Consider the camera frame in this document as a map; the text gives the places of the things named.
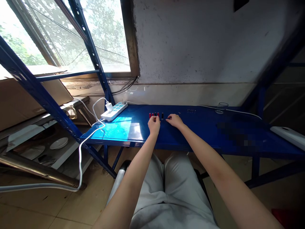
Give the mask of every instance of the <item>power strip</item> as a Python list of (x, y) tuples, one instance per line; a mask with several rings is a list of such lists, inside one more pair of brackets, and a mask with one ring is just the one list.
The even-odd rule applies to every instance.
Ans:
[(113, 106), (113, 111), (104, 112), (101, 117), (102, 119), (112, 121), (114, 120), (126, 107), (128, 107), (128, 103), (119, 102)]
[(271, 127), (270, 130), (305, 151), (305, 136), (288, 127)]

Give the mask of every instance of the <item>left hand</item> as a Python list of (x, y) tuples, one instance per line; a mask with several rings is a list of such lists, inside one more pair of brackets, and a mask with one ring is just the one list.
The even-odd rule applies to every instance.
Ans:
[(159, 134), (160, 130), (160, 118), (159, 116), (152, 116), (148, 121), (148, 128), (150, 131), (150, 134), (157, 135)]

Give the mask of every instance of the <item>white wall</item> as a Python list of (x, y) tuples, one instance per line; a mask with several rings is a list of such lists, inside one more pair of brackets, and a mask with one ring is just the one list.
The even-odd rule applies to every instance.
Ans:
[(303, 13), (291, 0), (251, 0), (235, 13), (233, 0), (133, 1), (140, 85), (116, 102), (240, 106)]

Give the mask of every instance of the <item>person's arm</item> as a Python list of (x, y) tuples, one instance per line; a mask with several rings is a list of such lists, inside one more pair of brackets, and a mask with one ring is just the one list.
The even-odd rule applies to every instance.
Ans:
[(178, 115), (170, 114), (166, 121), (179, 129), (186, 138), (239, 228), (283, 228), (226, 161), (191, 131)]
[(150, 130), (149, 137), (131, 161), (121, 184), (95, 222), (93, 229), (129, 228), (159, 134), (159, 117), (152, 116), (148, 122), (148, 127)]

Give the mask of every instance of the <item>tiled floor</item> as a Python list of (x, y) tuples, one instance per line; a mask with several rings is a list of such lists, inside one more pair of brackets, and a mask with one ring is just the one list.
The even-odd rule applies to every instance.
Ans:
[[(116, 170), (123, 161), (132, 159), (138, 148), (124, 149)], [(109, 162), (113, 163), (119, 147), (109, 148)], [(156, 155), (164, 161), (171, 152), (156, 150)], [(189, 154), (194, 168), (203, 172), (193, 154)], [(224, 156), (225, 160), (246, 181), (251, 177), (251, 158)], [(261, 159), (261, 173), (287, 163)], [(268, 208), (298, 209), (303, 203), (305, 174), (290, 176), (252, 191)], [(0, 194), (1, 228), (73, 228), (89, 229), (103, 211), (110, 194), (113, 178), (98, 164), (93, 162), (84, 174), (88, 187), (80, 192), (71, 193), (57, 189), (36, 189)], [(14, 185), (41, 182), (38, 179), (0, 176), (1, 185)], [(237, 228), (224, 202), (220, 198), (211, 179), (204, 179), (205, 186), (220, 228)]]

